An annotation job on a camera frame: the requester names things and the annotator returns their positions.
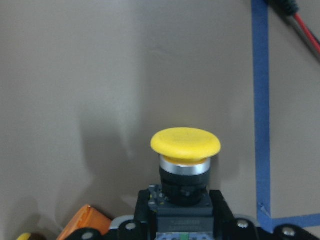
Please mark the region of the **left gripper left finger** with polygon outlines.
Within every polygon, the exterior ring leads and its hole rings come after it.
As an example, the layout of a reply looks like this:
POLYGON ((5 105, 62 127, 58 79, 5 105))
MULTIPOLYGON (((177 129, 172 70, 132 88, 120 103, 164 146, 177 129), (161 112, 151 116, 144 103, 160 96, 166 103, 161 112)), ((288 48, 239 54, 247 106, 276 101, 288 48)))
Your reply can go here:
POLYGON ((157 194, 155 190, 140 190, 135 205, 134 222, 140 240, 157 239, 157 194))

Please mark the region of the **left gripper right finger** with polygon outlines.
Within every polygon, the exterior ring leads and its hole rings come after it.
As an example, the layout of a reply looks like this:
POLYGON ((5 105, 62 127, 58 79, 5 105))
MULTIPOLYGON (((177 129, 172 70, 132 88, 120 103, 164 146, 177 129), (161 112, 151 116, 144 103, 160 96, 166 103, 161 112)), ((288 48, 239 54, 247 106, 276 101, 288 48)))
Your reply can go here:
POLYGON ((220 190, 210 190, 209 196, 213 205, 213 236, 215 240, 230 238, 231 224, 235 217, 220 190))

